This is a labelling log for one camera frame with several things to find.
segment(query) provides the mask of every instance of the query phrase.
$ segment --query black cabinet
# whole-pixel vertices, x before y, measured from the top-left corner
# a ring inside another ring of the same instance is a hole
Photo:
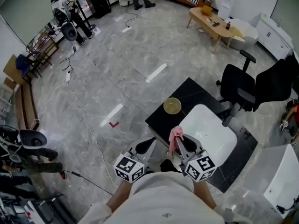
[[[111,12],[111,5],[109,0],[86,0],[88,6],[96,18],[101,18],[107,13]]]

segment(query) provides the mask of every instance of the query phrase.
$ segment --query black stand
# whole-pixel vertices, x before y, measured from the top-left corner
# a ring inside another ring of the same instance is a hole
[[[84,12],[83,12],[83,9],[82,9],[82,7],[81,7],[79,1],[78,1],[78,0],[75,0],[75,1],[76,1],[77,5],[78,5],[78,8],[80,9],[80,11],[81,11],[81,13],[82,13],[82,15],[83,15],[83,17],[84,17],[84,19],[85,19],[87,25],[88,25],[88,29],[89,29],[90,31],[93,30],[93,29],[95,28],[95,25],[94,25],[94,24],[91,25],[91,24],[88,22],[88,20],[87,20],[85,14],[84,14]]]

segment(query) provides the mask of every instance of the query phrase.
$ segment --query black office chair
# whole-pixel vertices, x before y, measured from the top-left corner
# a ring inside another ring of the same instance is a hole
[[[257,75],[256,80],[246,73],[250,61],[256,59],[244,50],[240,54],[246,57],[243,70],[228,64],[223,72],[220,102],[229,101],[232,106],[227,110],[223,125],[227,126],[240,109],[255,112],[261,103],[287,100],[292,91],[292,83],[299,75],[299,65],[295,55],[279,60],[268,70]]]

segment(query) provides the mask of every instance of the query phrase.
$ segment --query person's arm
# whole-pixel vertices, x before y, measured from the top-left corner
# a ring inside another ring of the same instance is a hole
[[[122,181],[116,192],[107,202],[107,206],[111,208],[112,213],[119,208],[129,197],[132,183]]]
[[[292,108],[289,110],[289,112],[286,114],[284,120],[288,120],[288,119],[290,118],[290,116],[291,116],[293,113],[296,113],[296,112],[297,112],[297,106],[292,107]]]
[[[73,8],[73,5],[74,5],[74,2],[70,2],[67,6],[72,9]]]
[[[209,187],[206,184],[206,181],[193,182],[194,184],[194,194],[198,196],[206,205],[211,209],[214,209],[217,205],[212,198]]]

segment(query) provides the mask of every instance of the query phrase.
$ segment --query white cable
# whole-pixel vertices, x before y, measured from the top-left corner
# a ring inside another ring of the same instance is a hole
[[[91,130],[91,128],[89,127],[89,125],[88,125],[88,123],[87,123],[87,118],[86,118],[86,116],[85,116],[85,114],[84,114],[84,112],[83,112],[82,106],[80,105],[79,99],[78,99],[78,97],[74,94],[73,91],[69,90],[68,87],[69,87],[69,82],[67,82],[66,89],[67,89],[68,91],[72,92],[73,96],[76,97],[76,99],[77,99],[77,101],[78,101],[78,104],[79,104],[79,106],[80,106],[80,108],[81,108],[81,112],[82,112],[82,114],[83,114],[83,116],[84,116],[84,118],[85,118],[85,123],[86,123],[87,127],[89,128],[90,134],[92,135],[92,137],[93,137],[93,139],[94,139],[94,141],[95,141],[95,143],[96,143],[96,145],[97,145],[97,147],[98,147],[99,152],[100,152],[101,155],[102,155],[102,159],[103,159],[103,162],[104,162],[104,164],[105,164],[106,170],[107,170],[107,172],[108,172],[108,174],[109,174],[109,176],[110,176],[110,179],[111,179],[112,183],[113,183],[116,187],[118,187],[118,186],[113,182],[112,176],[111,176],[110,173],[109,173],[108,167],[107,167],[106,162],[105,162],[105,159],[104,159],[104,155],[103,155],[102,151],[100,150],[100,147],[99,147],[99,145],[98,145],[98,142],[97,142],[96,138],[94,137],[94,135],[93,135],[93,133],[92,133],[92,130]]]
[[[39,113],[39,114],[37,115],[37,119],[34,119],[34,120],[33,120],[33,124],[32,124],[32,126],[30,127],[30,129],[32,129],[32,127],[33,127],[33,125],[34,125],[34,122],[35,122],[36,120],[38,120],[38,121],[41,122],[41,120],[39,119],[39,116],[40,116],[41,114],[43,114],[43,113],[47,110],[47,104],[48,104],[50,101],[52,101],[53,96],[54,96],[54,92],[55,92],[58,88],[60,88],[61,86],[63,86],[65,79],[66,79],[66,78],[64,78],[64,80],[63,80],[63,82],[62,82],[62,84],[61,84],[60,86],[58,86],[58,87],[56,87],[56,88],[54,89],[53,94],[52,94],[52,98],[46,102],[46,107],[45,107],[44,111],[41,112],[41,113]]]

